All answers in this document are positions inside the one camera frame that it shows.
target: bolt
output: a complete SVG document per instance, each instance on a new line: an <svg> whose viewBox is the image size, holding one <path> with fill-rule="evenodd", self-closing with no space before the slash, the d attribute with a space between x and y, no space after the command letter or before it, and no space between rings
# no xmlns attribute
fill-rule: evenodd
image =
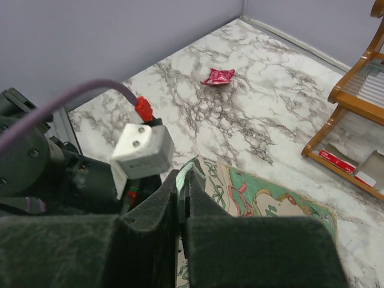
<svg viewBox="0 0 384 288"><path fill-rule="evenodd" d="M132 145L133 145L134 147L138 147L138 146L140 145L140 142L137 141L137 140L135 140L135 141L132 142Z"/></svg>
<svg viewBox="0 0 384 288"><path fill-rule="evenodd" d="M32 158L37 158L38 157L38 151L36 149L31 149L31 150L29 150L28 155Z"/></svg>
<svg viewBox="0 0 384 288"><path fill-rule="evenodd" d="M0 188L3 186L6 186L7 183L8 183L7 180L5 180L4 178L0 178Z"/></svg>

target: cable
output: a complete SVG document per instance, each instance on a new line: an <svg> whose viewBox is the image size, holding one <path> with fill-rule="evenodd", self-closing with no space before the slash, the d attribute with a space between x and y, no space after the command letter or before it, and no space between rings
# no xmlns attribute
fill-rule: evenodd
<svg viewBox="0 0 384 288"><path fill-rule="evenodd" d="M79 86L69 90L60 97L49 102L41 108L36 108L29 112L22 119L17 121L9 129L5 130L0 137L0 156L5 152L8 147L12 145L17 139L28 134L31 129L36 125L44 122L48 115L58 110L60 107L67 104L69 101L74 100L78 96L97 88L110 88L120 92L133 106L137 106L139 101L136 96L123 84L108 79L97 79L85 82Z"/></svg>

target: gray wall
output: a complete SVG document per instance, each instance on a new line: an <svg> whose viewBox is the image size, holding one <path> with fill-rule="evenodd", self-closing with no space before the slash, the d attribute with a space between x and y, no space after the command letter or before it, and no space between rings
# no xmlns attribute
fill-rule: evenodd
<svg viewBox="0 0 384 288"><path fill-rule="evenodd" d="M370 17L374 0L245 0L244 14L353 66L380 20Z"/></svg>
<svg viewBox="0 0 384 288"><path fill-rule="evenodd" d="M13 86L41 105L85 80L125 80L238 17L242 5L242 0L2 0L0 89Z"/></svg>

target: wooden shelf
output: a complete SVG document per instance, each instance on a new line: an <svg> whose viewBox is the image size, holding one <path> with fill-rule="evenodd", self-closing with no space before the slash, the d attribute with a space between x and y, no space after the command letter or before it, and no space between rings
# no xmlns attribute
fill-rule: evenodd
<svg viewBox="0 0 384 288"><path fill-rule="evenodd" d="M325 159L321 158L320 156L316 155L315 153L309 152L308 153L308 157L312 158L313 160L315 160L316 162L320 163L321 165L327 167L329 170L335 172L337 175L343 177L344 179L348 180L349 182L355 184L359 188L361 188L361 189L365 190L366 192L372 194L376 198L378 198L380 200L384 200L384 195L380 194L377 190L369 187L368 185L365 185L364 183L360 182L356 178L350 176L348 173L342 171L341 169L339 169L338 167L334 166L330 162L328 162Z"/></svg>
<svg viewBox="0 0 384 288"><path fill-rule="evenodd" d="M343 91L340 91L337 95L337 103L353 113L361 115L380 125L384 125L384 109L379 106Z"/></svg>

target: marble surface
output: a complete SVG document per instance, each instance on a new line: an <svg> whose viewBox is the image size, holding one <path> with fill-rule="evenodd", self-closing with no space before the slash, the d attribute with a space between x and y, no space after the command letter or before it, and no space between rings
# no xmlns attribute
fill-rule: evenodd
<svg viewBox="0 0 384 288"><path fill-rule="evenodd" d="M233 82L200 85L210 68L234 68ZM238 19L125 84L150 101L169 129L174 168L201 154L330 206L337 211L338 251L351 286L383 287L383 203L300 155L332 113L326 99L340 77ZM103 161L124 125L137 122L115 91L70 118L85 155Z"/></svg>

